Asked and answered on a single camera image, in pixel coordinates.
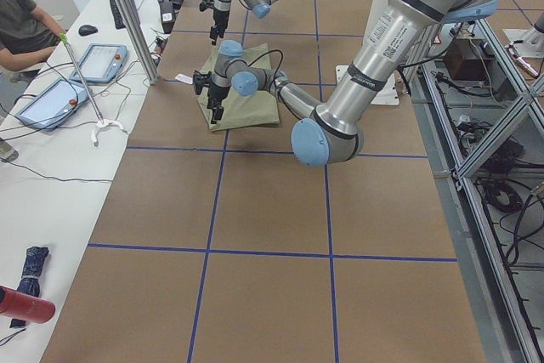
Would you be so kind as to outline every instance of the red cylinder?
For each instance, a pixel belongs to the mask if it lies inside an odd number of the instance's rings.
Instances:
[[[54,315],[54,303],[0,286],[0,315],[44,323]]]

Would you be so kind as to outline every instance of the black mouse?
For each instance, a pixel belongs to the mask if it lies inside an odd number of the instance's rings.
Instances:
[[[91,25],[83,25],[79,28],[79,35],[80,36],[88,36],[89,34],[94,34],[98,31],[99,29],[97,29],[96,27],[94,26],[91,26]]]

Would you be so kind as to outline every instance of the person's arm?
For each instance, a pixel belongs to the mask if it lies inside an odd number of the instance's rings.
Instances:
[[[46,61],[55,47],[47,47],[31,53],[11,54],[7,48],[0,50],[0,65],[10,71],[21,71]]]
[[[58,36],[60,33],[66,33],[66,30],[62,28],[57,20],[53,19],[51,14],[49,14],[39,6],[36,6],[31,11],[31,15],[34,19],[41,21],[50,31],[53,32],[53,34]]]

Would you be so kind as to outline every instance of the tablet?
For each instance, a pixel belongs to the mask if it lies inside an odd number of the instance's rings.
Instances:
[[[87,99],[82,84],[59,79],[34,97],[15,117],[29,127],[51,131]]]
[[[90,44],[78,64],[87,82],[107,84],[119,73],[127,58],[127,46],[121,44]],[[79,82],[76,71],[70,75]]]

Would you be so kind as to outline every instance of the white desk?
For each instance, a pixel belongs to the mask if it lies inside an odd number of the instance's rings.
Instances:
[[[135,2],[139,6],[142,0]],[[146,42],[151,44],[156,36],[152,29],[162,31],[156,0],[144,0],[139,17]],[[83,24],[97,26],[99,32],[80,37],[77,29]],[[90,43],[126,44],[128,57],[123,70],[138,58],[127,30],[114,28],[109,0],[91,0],[68,31],[68,40],[77,57],[82,56]],[[61,44],[48,62],[57,65],[68,61],[68,53]],[[59,68],[65,77],[72,70],[71,66]],[[38,94],[57,78],[57,73],[49,71],[32,82],[26,93]],[[148,88],[141,64],[135,64],[121,83],[132,89],[119,116],[119,121],[130,132]],[[102,88],[93,87],[93,90],[96,92]],[[115,118],[127,92],[126,88],[116,84],[107,96],[96,97],[105,118]],[[12,113],[27,103],[28,99],[20,100]],[[96,119],[92,106],[85,104],[63,126],[96,122]],[[32,131],[30,128],[9,130],[20,126],[19,121],[9,116],[0,127],[0,136],[9,139]],[[90,139],[93,128],[94,124],[90,123],[79,128],[39,132],[10,140],[9,143],[19,152],[15,163],[63,179],[113,179],[128,135],[118,128],[107,128],[99,133],[99,146],[94,147]],[[1,347],[0,361],[33,363],[41,359],[109,188],[109,183],[46,180],[25,169],[0,163],[0,284],[16,288],[26,249],[49,247],[50,255],[40,283],[42,298],[52,301],[57,307],[57,313],[50,322],[30,324],[26,332]],[[101,296],[104,294],[97,292],[97,298]],[[9,322],[9,318],[0,316],[0,337],[14,332],[9,329]]]

